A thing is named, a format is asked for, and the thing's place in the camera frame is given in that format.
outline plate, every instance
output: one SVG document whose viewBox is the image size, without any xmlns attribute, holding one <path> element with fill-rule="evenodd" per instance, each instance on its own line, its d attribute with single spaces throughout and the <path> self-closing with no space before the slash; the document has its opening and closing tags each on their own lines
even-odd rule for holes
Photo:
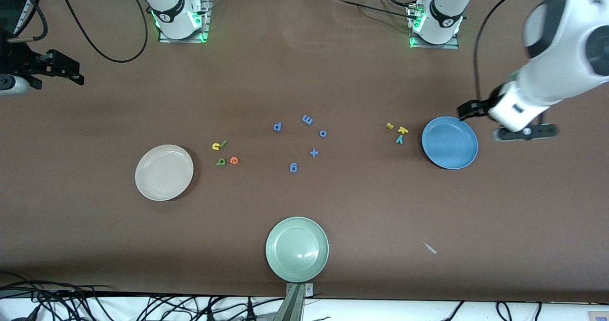
<svg viewBox="0 0 609 321">
<path fill-rule="evenodd" d="M 462 169 L 478 154 L 476 133 L 456 117 L 437 117 L 430 121 L 421 139 L 429 160 L 444 169 Z"/>
<path fill-rule="evenodd" d="M 148 151 L 135 169 L 135 185 L 142 195 L 154 201 L 167 201 L 186 190 L 194 166 L 186 150 L 161 145 Z"/>
<path fill-rule="evenodd" d="M 306 282 L 317 276 L 328 261 L 326 233 L 306 217 L 280 221 L 267 238 L 267 262 L 273 272 L 288 282 Z"/>
</svg>

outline green plate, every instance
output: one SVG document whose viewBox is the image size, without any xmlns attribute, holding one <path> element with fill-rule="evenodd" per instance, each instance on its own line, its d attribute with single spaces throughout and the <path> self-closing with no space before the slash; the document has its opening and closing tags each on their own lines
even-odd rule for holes
<svg viewBox="0 0 609 321">
<path fill-rule="evenodd" d="M 306 217 L 280 221 L 267 239 L 268 265 L 288 282 L 306 282 L 319 274 L 328 261 L 328 237 L 322 228 Z"/>
</svg>

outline brown table surface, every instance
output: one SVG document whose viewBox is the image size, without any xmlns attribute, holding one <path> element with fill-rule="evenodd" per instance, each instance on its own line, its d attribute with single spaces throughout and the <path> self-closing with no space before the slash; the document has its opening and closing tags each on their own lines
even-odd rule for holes
<svg viewBox="0 0 609 321">
<path fill-rule="evenodd" d="M 133 0 L 70 1 L 104 52 L 139 49 Z M 475 119 L 469 167 L 440 169 L 421 150 L 425 124 L 474 97 L 474 36 L 496 1 L 471 1 L 459 50 L 431 50 L 409 48 L 401 17 L 338 0 L 223 0 L 208 43 L 159 44 L 148 18 L 144 54 L 115 64 L 63 0 L 42 0 L 49 35 L 32 48 L 80 61 L 86 83 L 43 78 L 0 101 L 0 268 L 125 291 L 281 295 L 266 237 L 302 215 L 330 242 L 321 297 L 606 302 L 607 87 L 552 107 L 555 139 L 496 143 L 497 125 Z M 484 92 L 526 63 L 521 30 L 538 2 L 511 0 L 489 22 Z M 39 29 L 36 17 L 24 35 Z M 403 145 L 387 122 L 410 130 Z M 196 165 L 170 202 L 134 182 L 160 144 Z M 214 165 L 231 156 L 238 165 Z"/>
</svg>

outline blue plate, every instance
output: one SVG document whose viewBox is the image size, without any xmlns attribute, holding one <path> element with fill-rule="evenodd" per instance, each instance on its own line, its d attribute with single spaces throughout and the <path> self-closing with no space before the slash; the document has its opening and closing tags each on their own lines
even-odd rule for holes
<svg viewBox="0 0 609 321">
<path fill-rule="evenodd" d="M 474 130 L 456 117 L 437 117 L 422 131 L 422 149 L 429 159 L 444 169 L 462 169 L 478 154 Z"/>
</svg>

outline small piece of paper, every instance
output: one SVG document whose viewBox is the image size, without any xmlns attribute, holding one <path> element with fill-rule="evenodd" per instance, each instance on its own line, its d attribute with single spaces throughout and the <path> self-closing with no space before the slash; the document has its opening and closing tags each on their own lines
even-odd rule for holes
<svg viewBox="0 0 609 321">
<path fill-rule="evenodd" d="M 427 249 L 428 249 L 429 251 L 431 251 L 431 253 L 433 253 L 433 254 L 438 254 L 438 252 L 437 252 L 436 250 L 434 250 L 434 249 L 433 249 L 433 247 L 431 247 L 431 246 L 427 245 L 427 243 L 425 243 L 425 241 L 423 241 L 422 243 L 424 243 L 424 244 L 425 244 L 425 246 L 427 246 Z"/>
</svg>

